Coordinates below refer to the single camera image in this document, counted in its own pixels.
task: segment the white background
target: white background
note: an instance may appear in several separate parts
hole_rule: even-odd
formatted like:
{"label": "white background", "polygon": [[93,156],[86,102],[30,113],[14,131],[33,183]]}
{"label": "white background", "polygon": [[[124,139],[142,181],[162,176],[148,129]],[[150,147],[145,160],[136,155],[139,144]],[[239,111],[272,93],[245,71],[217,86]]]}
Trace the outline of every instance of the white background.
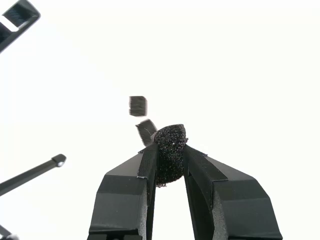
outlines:
{"label": "white background", "polygon": [[[21,240],[85,240],[106,172],[158,129],[255,177],[285,240],[319,228],[320,2],[32,0],[41,19],[0,54],[0,182],[66,164],[0,198]],[[184,180],[157,189],[153,240],[194,239]]]}

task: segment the black foam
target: black foam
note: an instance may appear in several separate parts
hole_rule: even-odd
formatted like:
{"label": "black foam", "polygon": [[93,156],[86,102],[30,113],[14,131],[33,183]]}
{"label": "black foam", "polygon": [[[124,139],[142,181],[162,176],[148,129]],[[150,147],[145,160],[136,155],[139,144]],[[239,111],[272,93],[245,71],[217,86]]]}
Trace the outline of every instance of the black foam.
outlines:
{"label": "black foam", "polygon": [[135,117],[147,115],[147,99],[144,96],[130,97],[130,115]]}
{"label": "black foam", "polygon": [[153,137],[158,144],[159,162],[156,174],[156,186],[165,187],[184,174],[183,152],[188,139],[183,124],[166,126]]}

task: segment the small black cube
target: small black cube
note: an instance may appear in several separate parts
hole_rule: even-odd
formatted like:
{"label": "small black cube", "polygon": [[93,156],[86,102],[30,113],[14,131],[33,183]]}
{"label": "small black cube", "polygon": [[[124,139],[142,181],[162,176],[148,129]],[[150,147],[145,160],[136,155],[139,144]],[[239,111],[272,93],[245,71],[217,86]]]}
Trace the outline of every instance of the small black cube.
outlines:
{"label": "small black cube", "polygon": [[143,141],[144,146],[149,146],[152,144],[153,140],[151,139],[151,136],[157,131],[154,123],[147,119],[145,121],[140,122],[140,124],[136,125],[139,135]]}
{"label": "small black cube", "polygon": [[130,97],[130,115],[134,117],[147,115],[147,99],[144,96]]}

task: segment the textured foam surface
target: textured foam surface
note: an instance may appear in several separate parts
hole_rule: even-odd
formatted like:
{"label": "textured foam surface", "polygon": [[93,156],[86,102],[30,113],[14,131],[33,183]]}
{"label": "textured foam surface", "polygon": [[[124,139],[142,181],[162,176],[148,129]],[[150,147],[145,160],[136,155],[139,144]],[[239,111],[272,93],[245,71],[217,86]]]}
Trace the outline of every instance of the textured foam surface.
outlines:
{"label": "textured foam surface", "polygon": [[156,186],[165,187],[183,175],[183,151],[188,141],[186,129],[183,124],[166,126],[156,132],[152,139],[159,148]]}
{"label": "textured foam surface", "polygon": [[149,146],[150,144],[152,144],[152,139],[151,136],[157,132],[157,129],[154,125],[154,123],[150,120],[147,119],[145,121],[140,122],[138,125],[136,125],[140,137],[143,141],[144,146]]}
{"label": "textured foam surface", "polygon": [[147,99],[144,96],[130,97],[130,115],[134,117],[147,115]]}

